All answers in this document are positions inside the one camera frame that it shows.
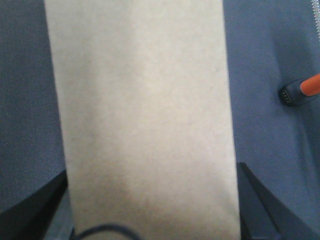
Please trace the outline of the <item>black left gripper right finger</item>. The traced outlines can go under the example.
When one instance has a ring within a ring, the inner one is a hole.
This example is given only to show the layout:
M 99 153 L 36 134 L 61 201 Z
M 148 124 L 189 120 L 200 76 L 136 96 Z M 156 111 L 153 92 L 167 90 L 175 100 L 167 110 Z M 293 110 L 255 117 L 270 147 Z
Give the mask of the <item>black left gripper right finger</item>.
M 244 162 L 236 164 L 242 240 L 318 240 L 320 234 L 290 211 Z

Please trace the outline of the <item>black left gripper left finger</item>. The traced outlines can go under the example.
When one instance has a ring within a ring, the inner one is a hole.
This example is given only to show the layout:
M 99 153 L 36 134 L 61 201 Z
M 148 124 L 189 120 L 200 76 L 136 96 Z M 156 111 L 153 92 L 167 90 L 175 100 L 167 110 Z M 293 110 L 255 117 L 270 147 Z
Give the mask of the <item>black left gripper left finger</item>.
M 0 214 L 2 240 L 68 239 L 73 229 L 67 174 Z

